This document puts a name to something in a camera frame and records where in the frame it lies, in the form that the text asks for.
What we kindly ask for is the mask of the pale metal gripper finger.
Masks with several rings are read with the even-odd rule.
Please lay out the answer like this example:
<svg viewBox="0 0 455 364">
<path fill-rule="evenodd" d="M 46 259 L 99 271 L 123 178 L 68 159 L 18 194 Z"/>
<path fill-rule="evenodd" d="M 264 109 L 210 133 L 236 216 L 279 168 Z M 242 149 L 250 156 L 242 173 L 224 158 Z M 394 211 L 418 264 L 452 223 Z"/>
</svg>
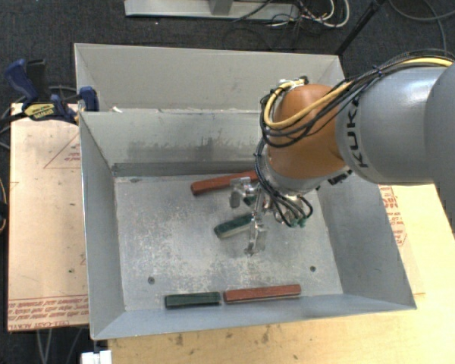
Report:
<svg viewBox="0 0 455 364">
<path fill-rule="evenodd" d="M 248 256 L 253 256 L 256 253 L 256 244 L 259 236 L 259 220 L 256 213 L 252 213 L 252 218 L 249 226 L 249 241 L 244 252 Z"/>
<path fill-rule="evenodd" d="M 263 222 L 260 221 L 256 227 L 256 251 L 263 251 L 265 249 L 265 242 L 268 233 L 268 227 Z"/>
</svg>

